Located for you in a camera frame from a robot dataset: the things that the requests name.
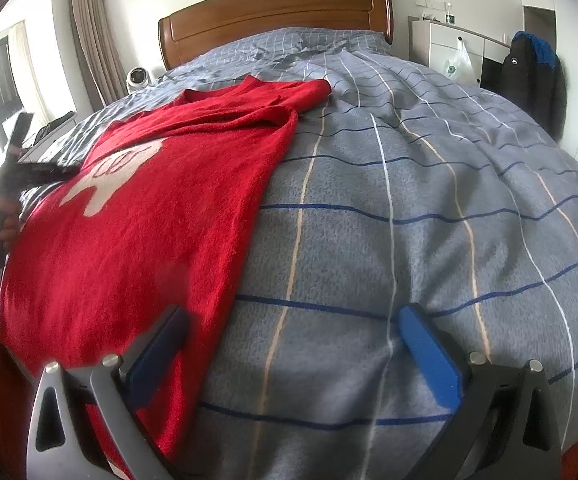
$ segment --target bedspread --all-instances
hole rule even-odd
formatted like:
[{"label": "bedspread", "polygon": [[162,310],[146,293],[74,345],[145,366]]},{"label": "bedspread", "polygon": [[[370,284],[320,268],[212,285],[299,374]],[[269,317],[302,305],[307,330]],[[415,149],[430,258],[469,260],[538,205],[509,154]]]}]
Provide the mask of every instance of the bedspread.
[{"label": "bedspread", "polygon": [[[493,362],[542,361],[562,447],[578,441],[578,163],[506,99],[372,32],[287,28],[172,70],[43,160],[82,161],[111,120],[249,73],[333,90],[262,202],[182,471],[402,478],[450,416],[398,338],[410,302]],[[25,213],[47,192],[27,192]]]}]

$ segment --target beige curtain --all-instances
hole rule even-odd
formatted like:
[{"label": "beige curtain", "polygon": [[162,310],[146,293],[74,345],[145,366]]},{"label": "beige curtain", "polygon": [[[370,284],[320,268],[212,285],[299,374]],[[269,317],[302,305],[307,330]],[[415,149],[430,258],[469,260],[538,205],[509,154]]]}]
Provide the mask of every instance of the beige curtain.
[{"label": "beige curtain", "polygon": [[86,63],[105,105],[128,94],[102,0],[71,0]]},{"label": "beige curtain", "polygon": [[37,132],[46,126],[51,119],[38,81],[35,78],[34,64],[29,51],[29,41],[26,35],[24,22],[17,22],[8,32],[9,59],[11,60],[11,72],[16,82],[18,95],[22,106],[27,112],[34,114],[31,131]]}]

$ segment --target headboard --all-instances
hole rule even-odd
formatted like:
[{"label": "headboard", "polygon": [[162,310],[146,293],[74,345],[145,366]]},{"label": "headboard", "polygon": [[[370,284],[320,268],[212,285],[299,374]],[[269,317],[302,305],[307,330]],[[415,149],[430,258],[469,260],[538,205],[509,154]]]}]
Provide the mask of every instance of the headboard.
[{"label": "headboard", "polygon": [[383,32],[393,41],[391,0],[205,0],[158,22],[169,70],[216,46],[282,27]]}]

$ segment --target silver bolt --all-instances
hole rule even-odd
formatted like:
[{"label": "silver bolt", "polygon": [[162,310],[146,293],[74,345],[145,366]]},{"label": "silver bolt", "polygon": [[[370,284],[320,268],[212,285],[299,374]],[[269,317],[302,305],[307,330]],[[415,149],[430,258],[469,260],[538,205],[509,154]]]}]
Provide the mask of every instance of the silver bolt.
[{"label": "silver bolt", "polygon": [[484,357],[480,352],[471,352],[469,354],[469,362],[472,365],[482,366],[486,363],[486,357]]},{"label": "silver bolt", "polygon": [[117,365],[119,360],[120,360],[120,356],[118,354],[105,355],[102,358],[102,366],[106,366],[106,367],[110,368],[112,366]]},{"label": "silver bolt", "polygon": [[529,361],[529,368],[532,372],[541,372],[542,371],[542,363],[537,359],[531,359]]},{"label": "silver bolt", "polygon": [[57,372],[60,368],[60,363],[57,361],[51,361],[49,364],[47,364],[44,367],[44,371],[47,372],[48,374],[53,374],[55,372]]}]

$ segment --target beige graphic print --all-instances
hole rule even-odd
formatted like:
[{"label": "beige graphic print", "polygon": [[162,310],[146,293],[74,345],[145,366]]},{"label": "beige graphic print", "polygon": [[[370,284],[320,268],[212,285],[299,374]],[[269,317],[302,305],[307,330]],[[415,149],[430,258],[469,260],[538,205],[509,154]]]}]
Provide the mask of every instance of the beige graphic print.
[{"label": "beige graphic print", "polygon": [[86,205],[84,216],[99,213],[104,204],[162,147],[162,139],[152,140],[109,155],[98,162],[91,171],[73,186],[60,205],[65,205],[81,191],[95,187],[96,191]]}]

